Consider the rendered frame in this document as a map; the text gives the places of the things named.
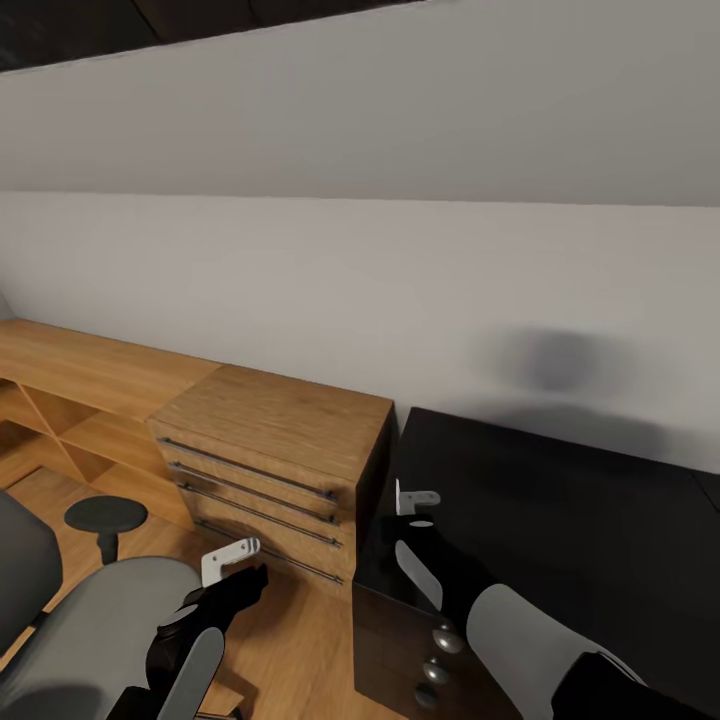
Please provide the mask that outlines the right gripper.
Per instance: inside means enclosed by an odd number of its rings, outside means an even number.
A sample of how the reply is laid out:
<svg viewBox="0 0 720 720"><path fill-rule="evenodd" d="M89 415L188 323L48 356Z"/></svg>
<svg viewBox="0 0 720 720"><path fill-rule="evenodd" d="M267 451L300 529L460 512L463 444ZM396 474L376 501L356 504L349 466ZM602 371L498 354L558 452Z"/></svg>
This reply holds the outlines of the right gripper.
<svg viewBox="0 0 720 720"><path fill-rule="evenodd" d="M421 513L416 515L383 515L381 517L381 535L382 542L385 545L396 545L400 528L410 520L421 520L432 523L432 515L430 513Z"/></svg>

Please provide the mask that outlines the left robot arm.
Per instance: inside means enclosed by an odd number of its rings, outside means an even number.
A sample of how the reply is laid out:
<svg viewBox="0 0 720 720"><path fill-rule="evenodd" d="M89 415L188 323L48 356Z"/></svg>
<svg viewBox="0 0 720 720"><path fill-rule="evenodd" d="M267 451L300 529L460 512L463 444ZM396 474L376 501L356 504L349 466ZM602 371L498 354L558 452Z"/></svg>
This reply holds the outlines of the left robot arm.
<svg viewBox="0 0 720 720"><path fill-rule="evenodd" d="M260 551L257 538L219 547L202 558L202 588L158 627L146 657L149 689L128 686L106 720L194 720L225 654L235 614L260 601L269 566L229 575L224 568Z"/></svg>

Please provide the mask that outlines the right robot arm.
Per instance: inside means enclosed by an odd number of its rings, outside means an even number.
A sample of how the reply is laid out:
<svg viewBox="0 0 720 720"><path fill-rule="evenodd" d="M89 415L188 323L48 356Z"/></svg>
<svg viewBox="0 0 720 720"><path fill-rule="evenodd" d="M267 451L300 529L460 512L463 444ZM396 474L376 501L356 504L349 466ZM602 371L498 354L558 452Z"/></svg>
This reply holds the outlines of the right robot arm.
<svg viewBox="0 0 720 720"><path fill-rule="evenodd" d="M616 655L565 627L444 540L430 513L436 492L400 492L381 517L382 542L448 617L524 720L719 720L648 688Z"/></svg>

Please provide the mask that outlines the swivel chair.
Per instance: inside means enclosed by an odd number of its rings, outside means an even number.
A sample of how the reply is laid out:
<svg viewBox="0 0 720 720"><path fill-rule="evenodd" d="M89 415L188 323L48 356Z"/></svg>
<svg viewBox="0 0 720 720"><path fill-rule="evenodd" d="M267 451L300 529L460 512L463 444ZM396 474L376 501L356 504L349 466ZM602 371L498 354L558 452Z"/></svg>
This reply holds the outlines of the swivel chair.
<svg viewBox="0 0 720 720"><path fill-rule="evenodd" d="M0 488L0 659L35 629L0 672L0 720L106 720L128 686L150 688L146 657L157 627L203 584L178 558L118 560L118 534L148 517L139 501L110 495L70 507L68 526L99 534L103 567L45 613L64 580L56 533ZM245 718L236 707L194 720Z"/></svg>

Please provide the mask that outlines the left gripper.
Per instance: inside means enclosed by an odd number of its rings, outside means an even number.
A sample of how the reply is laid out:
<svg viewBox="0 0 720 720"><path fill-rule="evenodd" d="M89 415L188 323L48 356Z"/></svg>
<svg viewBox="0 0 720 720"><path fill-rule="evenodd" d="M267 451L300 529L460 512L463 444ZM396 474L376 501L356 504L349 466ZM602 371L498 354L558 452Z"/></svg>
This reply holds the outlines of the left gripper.
<svg viewBox="0 0 720 720"><path fill-rule="evenodd" d="M202 587L192 590L192 592L184 598L184 605L198 600L206 595L219 594L230 604L230 623L232 623L234 616L238 611L250 607L260 601L262 588L269 584L267 572L269 566L260 564L260 562L258 562L258 564L258 569L249 567L235 574L229 575L227 579L206 588Z"/></svg>

